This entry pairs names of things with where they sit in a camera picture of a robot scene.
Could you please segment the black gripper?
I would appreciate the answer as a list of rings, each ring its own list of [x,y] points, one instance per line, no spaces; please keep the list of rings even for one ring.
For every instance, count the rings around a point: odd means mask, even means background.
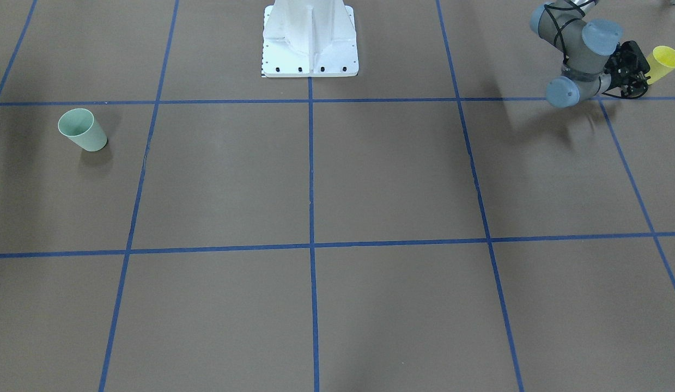
[[[604,73],[610,78],[604,95],[614,99],[640,99],[649,89],[649,71],[648,60],[636,41],[618,45],[604,67]]]

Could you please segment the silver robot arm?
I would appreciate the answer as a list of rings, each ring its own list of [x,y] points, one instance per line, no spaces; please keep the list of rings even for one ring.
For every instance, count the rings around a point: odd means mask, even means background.
[[[597,1],[551,1],[531,14],[531,31],[562,54],[561,75],[546,86],[546,101],[571,107],[599,95],[640,99],[649,89],[649,64],[638,43],[622,42],[611,20],[586,21]]]

